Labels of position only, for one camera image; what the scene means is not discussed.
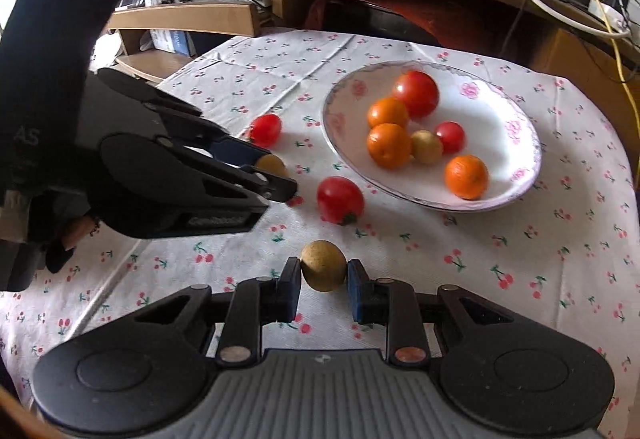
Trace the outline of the gloved hand holding gripper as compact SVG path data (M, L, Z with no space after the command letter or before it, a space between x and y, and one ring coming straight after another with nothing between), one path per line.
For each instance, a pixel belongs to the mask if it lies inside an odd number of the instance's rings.
M73 221L66 222L63 230L47 243L44 264L51 273L58 273L75 254L77 245L100 227L100 219L88 211Z

